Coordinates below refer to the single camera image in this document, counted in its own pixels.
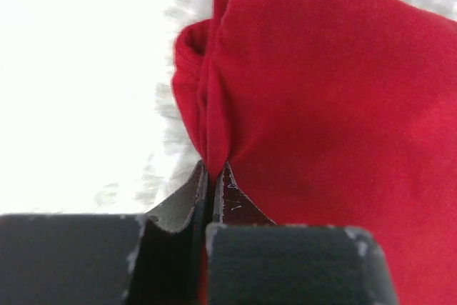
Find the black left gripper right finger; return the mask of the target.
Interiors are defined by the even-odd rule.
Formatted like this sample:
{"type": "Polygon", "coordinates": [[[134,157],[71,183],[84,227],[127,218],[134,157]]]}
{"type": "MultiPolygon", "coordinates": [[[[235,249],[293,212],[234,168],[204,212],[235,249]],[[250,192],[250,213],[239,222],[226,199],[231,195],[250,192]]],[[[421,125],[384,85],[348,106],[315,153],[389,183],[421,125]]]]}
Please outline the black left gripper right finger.
{"type": "Polygon", "coordinates": [[[225,166],[206,227],[209,304],[397,304],[383,249],[354,226],[277,225],[225,166]]]}

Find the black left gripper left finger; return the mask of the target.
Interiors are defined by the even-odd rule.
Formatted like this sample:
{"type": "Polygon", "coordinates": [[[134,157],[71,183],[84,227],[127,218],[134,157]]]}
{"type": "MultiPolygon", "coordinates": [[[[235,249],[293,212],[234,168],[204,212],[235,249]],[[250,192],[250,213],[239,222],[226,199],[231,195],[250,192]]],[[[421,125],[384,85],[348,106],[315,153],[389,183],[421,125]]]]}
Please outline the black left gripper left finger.
{"type": "Polygon", "coordinates": [[[3,304],[194,304],[208,174],[140,214],[4,214],[3,304]]]}

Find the red t shirt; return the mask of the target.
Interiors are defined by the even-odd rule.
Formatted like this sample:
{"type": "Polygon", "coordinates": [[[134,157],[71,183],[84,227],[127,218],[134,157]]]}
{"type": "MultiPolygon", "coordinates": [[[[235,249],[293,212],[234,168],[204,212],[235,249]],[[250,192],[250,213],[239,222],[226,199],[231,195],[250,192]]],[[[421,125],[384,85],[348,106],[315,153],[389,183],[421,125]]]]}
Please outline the red t shirt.
{"type": "Polygon", "coordinates": [[[456,302],[456,23],[399,0],[214,0],[172,89],[212,178],[278,224],[362,226],[402,304],[456,302]]]}

